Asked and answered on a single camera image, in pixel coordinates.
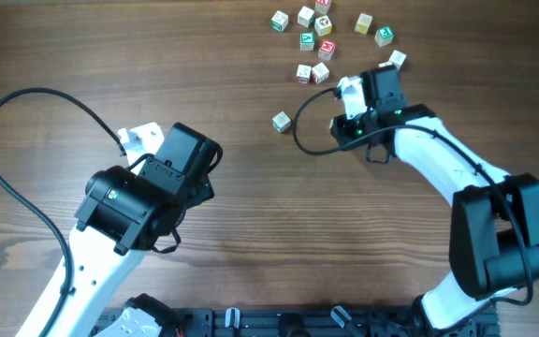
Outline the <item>red-edged block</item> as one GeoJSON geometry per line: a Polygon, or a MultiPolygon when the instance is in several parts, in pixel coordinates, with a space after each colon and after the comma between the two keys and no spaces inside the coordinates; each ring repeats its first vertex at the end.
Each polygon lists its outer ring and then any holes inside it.
{"type": "Polygon", "coordinates": [[[272,118],[272,125],[280,134],[283,134],[290,127],[291,123],[291,119],[284,111],[279,112],[272,118]]]}

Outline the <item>white block green side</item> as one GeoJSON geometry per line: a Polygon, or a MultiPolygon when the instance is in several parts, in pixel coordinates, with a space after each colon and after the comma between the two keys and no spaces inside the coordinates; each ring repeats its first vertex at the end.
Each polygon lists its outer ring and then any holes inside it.
{"type": "Polygon", "coordinates": [[[305,28],[309,28],[313,24],[314,10],[310,7],[303,6],[298,14],[298,24],[305,28]]]}

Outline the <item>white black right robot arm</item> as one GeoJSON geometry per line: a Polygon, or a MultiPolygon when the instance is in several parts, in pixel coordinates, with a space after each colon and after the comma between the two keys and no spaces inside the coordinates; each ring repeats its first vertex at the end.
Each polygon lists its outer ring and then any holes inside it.
{"type": "Polygon", "coordinates": [[[345,77],[344,113],[330,123],[341,151],[382,147],[421,173],[451,207],[450,272],[413,303],[414,336],[451,332],[510,293],[532,300],[539,280],[539,181],[492,166],[457,140],[427,106],[409,105],[395,66],[345,77]]]}

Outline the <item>green-letter block far left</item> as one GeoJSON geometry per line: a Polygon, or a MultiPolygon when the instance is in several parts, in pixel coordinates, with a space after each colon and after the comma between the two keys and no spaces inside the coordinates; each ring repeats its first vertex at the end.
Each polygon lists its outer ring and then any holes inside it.
{"type": "Polygon", "coordinates": [[[282,33],[285,30],[285,28],[288,25],[288,22],[289,22],[288,15],[282,12],[281,10],[277,10],[270,20],[271,28],[280,33],[282,33]]]}

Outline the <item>red-top block at back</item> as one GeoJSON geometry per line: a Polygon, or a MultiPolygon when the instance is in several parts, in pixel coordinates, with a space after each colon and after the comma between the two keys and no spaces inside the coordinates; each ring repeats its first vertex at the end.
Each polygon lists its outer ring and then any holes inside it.
{"type": "Polygon", "coordinates": [[[314,10],[326,15],[331,7],[332,0],[315,0],[314,10]]]}

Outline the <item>green-top block right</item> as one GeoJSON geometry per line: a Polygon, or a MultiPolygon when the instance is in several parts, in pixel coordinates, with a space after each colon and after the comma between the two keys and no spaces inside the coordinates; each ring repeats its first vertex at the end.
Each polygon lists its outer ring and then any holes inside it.
{"type": "Polygon", "coordinates": [[[376,30],[375,41],[379,47],[384,47],[394,39],[394,31],[389,26],[383,26],[376,30]]]}

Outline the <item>red A block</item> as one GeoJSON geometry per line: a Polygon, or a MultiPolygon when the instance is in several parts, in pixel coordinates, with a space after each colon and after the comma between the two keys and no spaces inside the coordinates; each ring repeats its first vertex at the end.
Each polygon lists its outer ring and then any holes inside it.
{"type": "Polygon", "coordinates": [[[306,65],[298,65],[296,72],[296,82],[308,84],[311,80],[312,68],[306,65]]]}

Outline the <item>blue P block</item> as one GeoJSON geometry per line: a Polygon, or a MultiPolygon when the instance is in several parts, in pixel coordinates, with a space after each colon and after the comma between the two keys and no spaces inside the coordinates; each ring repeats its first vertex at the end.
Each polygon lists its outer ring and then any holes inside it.
{"type": "Polygon", "coordinates": [[[406,54],[401,52],[401,51],[398,51],[398,50],[394,50],[391,54],[391,56],[389,57],[389,62],[395,66],[398,70],[401,69],[404,61],[406,59],[406,54]]]}

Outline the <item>yellow block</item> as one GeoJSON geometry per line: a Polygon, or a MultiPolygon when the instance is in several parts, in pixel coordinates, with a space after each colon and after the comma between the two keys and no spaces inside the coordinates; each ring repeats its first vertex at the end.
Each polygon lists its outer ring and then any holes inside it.
{"type": "Polygon", "coordinates": [[[362,35],[367,35],[371,27],[372,19],[372,15],[360,13],[355,25],[355,31],[362,35]]]}

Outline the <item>plain picture block beside A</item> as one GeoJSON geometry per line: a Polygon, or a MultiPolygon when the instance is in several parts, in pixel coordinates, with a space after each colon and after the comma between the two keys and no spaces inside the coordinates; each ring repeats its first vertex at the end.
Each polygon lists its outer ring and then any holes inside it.
{"type": "Polygon", "coordinates": [[[329,77],[329,69],[324,63],[319,63],[312,67],[312,79],[319,84],[329,77]]]}

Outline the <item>green Y block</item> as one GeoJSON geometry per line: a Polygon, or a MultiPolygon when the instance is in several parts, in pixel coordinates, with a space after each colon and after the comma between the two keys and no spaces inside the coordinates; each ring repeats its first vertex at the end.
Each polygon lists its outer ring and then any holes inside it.
{"type": "Polygon", "coordinates": [[[299,49],[301,51],[313,51],[314,32],[302,32],[299,39],[299,49]]]}

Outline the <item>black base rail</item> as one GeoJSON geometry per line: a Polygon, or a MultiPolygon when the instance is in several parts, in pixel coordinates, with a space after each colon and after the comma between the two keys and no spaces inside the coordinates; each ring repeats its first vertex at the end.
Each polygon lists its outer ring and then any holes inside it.
{"type": "Polygon", "coordinates": [[[279,337],[279,336],[393,336],[411,334],[404,326],[410,310],[402,306],[354,309],[351,327],[343,328],[324,310],[242,310],[238,319],[228,318],[228,311],[178,308],[174,326],[167,336],[279,337]]]}

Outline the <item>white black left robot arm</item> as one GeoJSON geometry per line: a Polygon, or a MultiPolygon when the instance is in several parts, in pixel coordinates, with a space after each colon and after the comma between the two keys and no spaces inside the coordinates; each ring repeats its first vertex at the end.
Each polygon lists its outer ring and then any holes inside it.
{"type": "Polygon", "coordinates": [[[181,123],[168,133],[148,123],[118,134],[128,164],[100,170],[86,184],[69,234],[72,261],[60,262],[21,336],[41,334],[67,270],[72,271],[70,290],[48,334],[88,335],[157,240],[175,236],[186,211],[214,196],[209,174],[223,155],[216,141],[181,123]]]}

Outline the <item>red M block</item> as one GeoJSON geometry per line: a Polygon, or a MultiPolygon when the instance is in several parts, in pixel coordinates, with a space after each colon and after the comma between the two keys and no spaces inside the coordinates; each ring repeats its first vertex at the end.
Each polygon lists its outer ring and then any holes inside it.
{"type": "Polygon", "coordinates": [[[324,60],[331,60],[336,49],[336,43],[327,39],[324,39],[320,44],[318,50],[318,57],[324,60]]]}

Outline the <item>yellow-sided picture block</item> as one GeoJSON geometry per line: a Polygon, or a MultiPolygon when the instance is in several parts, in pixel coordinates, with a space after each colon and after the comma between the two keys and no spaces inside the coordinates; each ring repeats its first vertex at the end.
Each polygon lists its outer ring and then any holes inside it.
{"type": "Polygon", "coordinates": [[[314,21],[314,29],[320,37],[330,34],[332,28],[333,25],[328,15],[318,17],[314,21]]]}

